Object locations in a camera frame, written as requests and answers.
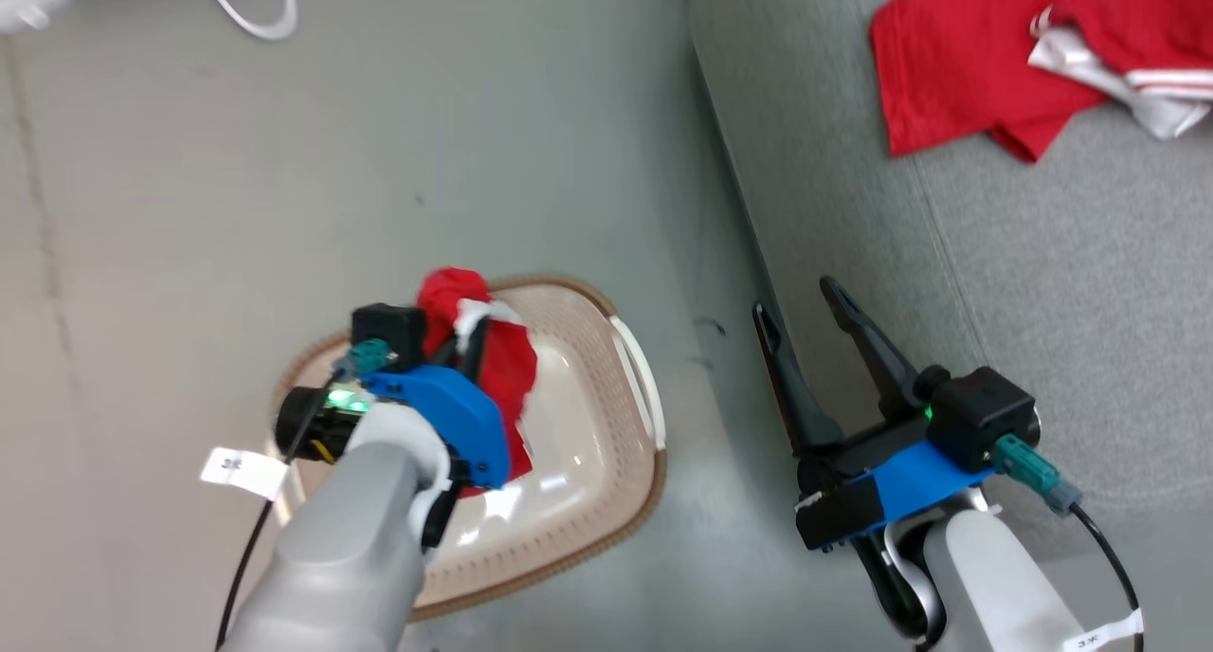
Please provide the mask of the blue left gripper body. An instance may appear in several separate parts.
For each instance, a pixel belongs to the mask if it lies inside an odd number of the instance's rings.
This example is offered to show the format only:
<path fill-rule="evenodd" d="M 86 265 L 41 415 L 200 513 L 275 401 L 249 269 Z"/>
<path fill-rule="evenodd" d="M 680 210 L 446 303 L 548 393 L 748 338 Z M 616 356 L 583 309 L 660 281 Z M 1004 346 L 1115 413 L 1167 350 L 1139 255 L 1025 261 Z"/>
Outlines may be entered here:
<path fill-rule="evenodd" d="M 360 374 L 376 398 L 360 419 L 360 444 L 402 441 L 408 425 L 425 421 L 459 459 L 467 462 L 469 484 L 501 488 L 511 471 L 503 416 L 491 398 L 455 368 L 422 364 L 395 374 Z"/>

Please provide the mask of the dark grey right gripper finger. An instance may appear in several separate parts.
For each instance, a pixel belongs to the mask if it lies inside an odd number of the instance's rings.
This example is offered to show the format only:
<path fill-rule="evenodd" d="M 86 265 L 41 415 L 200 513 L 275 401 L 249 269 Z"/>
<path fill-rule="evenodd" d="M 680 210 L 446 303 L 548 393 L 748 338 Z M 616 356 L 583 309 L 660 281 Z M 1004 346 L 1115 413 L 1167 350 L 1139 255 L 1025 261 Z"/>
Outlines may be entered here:
<path fill-rule="evenodd" d="M 915 394 L 919 371 L 896 349 L 875 320 L 845 293 L 836 278 L 819 280 L 824 302 L 842 332 L 848 334 L 878 393 L 879 414 L 887 422 L 901 422 L 922 414 L 926 404 Z"/>
<path fill-rule="evenodd" d="M 841 446 L 842 428 L 824 414 L 807 388 L 801 362 L 785 334 L 784 320 L 762 302 L 752 305 L 752 320 L 792 454 L 822 454 Z"/>

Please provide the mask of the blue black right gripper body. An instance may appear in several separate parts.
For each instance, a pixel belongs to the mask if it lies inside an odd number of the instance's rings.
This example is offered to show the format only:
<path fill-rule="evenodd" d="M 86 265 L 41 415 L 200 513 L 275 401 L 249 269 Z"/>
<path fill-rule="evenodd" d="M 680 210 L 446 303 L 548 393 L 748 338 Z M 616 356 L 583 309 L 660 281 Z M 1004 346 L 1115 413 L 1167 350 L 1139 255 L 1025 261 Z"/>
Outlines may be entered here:
<path fill-rule="evenodd" d="M 926 413 L 884 424 L 853 439 L 822 416 L 793 421 L 801 501 L 795 524 L 805 548 L 827 551 L 888 524 L 940 505 L 983 484 L 995 470 L 993 441 L 963 433 L 946 452 L 929 439 Z"/>

